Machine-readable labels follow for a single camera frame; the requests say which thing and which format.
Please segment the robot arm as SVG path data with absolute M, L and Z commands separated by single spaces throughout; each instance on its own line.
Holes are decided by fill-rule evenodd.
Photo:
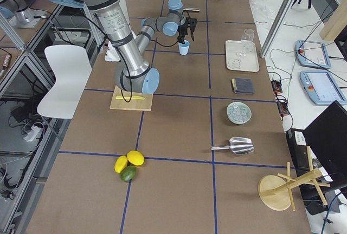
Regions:
M 116 50 L 120 64 L 115 71 L 115 84 L 124 91 L 153 94 L 159 85 L 159 71 L 143 58 L 146 47 L 156 32 L 177 36 L 184 43 L 186 35 L 193 35 L 197 20 L 184 11 L 181 0 L 169 0 L 169 12 L 164 17 L 146 18 L 134 36 L 120 6 L 121 0 L 50 0 L 56 4 L 88 9 L 94 12 L 103 32 Z

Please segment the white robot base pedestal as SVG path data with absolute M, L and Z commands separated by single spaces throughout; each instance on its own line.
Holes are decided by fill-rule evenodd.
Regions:
M 126 0 L 120 0 L 119 5 L 122 9 L 122 12 L 125 16 L 125 19 L 126 19 L 128 26 L 131 28 L 130 19 L 129 19 L 128 11 L 127 11 Z M 131 29 L 131 32 L 132 32 L 132 35 L 134 36 L 134 38 L 136 38 L 137 36 L 135 35 L 135 33 L 133 32 L 132 29 Z M 107 52 L 105 55 L 105 61 L 108 61 L 108 62 L 119 62 L 120 61 L 120 57 L 119 57 L 116 49 L 112 46 L 112 43 L 110 41 L 108 41 L 108 44 L 107 44 Z

